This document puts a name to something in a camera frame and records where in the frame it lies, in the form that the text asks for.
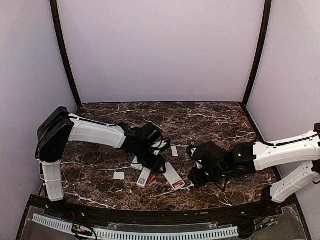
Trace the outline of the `long white battery cover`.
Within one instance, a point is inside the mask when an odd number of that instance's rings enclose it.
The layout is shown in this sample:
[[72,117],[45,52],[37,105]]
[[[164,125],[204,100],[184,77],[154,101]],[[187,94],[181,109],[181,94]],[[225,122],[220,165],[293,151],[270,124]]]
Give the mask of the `long white battery cover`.
[[173,157],[178,157],[179,156],[176,146],[171,146],[171,152],[172,152],[172,156]]

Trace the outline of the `red blue battery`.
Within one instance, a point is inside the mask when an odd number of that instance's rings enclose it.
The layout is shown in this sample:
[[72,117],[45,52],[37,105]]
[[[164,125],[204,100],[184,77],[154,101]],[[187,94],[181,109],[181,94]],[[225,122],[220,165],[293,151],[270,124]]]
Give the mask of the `red blue battery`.
[[154,175],[149,181],[148,184],[151,184],[156,179],[156,176]]

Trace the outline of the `blue purple battery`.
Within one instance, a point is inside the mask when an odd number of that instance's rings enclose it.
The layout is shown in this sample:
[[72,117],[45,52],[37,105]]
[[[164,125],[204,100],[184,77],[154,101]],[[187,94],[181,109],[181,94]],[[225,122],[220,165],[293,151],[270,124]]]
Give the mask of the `blue purple battery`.
[[154,194],[157,195],[159,193],[160,189],[161,189],[161,186],[158,186],[157,189],[155,190]]

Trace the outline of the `white TCL remote control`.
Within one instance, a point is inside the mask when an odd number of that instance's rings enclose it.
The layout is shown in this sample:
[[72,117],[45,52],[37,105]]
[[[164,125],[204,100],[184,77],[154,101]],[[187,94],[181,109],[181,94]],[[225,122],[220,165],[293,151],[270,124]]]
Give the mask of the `white TCL remote control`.
[[142,171],[143,170],[143,165],[141,163],[138,162],[138,158],[135,156],[133,161],[130,164],[130,167],[132,169],[138,170],[138,171]]

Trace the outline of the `small white buttoned remote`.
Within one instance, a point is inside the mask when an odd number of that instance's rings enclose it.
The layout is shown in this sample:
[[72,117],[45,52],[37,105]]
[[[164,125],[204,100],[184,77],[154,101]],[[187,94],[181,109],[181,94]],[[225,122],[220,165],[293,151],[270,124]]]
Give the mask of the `small white buttoned remote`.
[[151,174],[151,170],[144,167],[141,171],[141,174],[137,180],[136,185],[140,188],[145,188],[147,185],[148,179],[150,177],[150,174]]

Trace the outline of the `curved white battery cover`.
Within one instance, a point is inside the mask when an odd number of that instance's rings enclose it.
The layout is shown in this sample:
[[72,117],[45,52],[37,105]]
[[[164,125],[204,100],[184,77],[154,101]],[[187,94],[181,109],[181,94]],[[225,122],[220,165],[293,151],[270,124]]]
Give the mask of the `curved white battery cover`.
[[117,171],[113,173],[114,180],[124,180],[126,178],[126,173],[124,171]]

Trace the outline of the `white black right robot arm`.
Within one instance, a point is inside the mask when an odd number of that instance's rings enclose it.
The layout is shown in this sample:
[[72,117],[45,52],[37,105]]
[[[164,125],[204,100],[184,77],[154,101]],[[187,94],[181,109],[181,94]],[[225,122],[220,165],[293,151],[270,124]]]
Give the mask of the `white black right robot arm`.
[[228,152],[213,142],[186,150],[197,166],[190,170],[188,179],[196,188],[221,179],[239,178],[267,168],[301,162],[284,179],[267,186],[266,197],[255,205],[255,213],[266,217],[292,194],[310,183],[320,182],[320,125],[302,135],[280,141],[252,141],[236,145]]

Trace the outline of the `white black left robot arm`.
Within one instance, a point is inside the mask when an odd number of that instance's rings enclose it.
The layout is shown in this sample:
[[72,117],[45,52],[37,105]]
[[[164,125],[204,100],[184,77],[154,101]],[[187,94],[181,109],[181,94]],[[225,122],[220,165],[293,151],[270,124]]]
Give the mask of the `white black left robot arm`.
[[143,167],[164,174],[166,160],[155,151],[166,150],[171,143],[161,131],[148,122],[143,127],[126,123],[107,124],[79,117],[58,107],[37,130],[38,144],[35,158],[40,162],[41,174],[51,210],[60,218],[67,218],[70,206],[63,201],[61,161],[68,142],[105,145],[125,151],[137,158]]

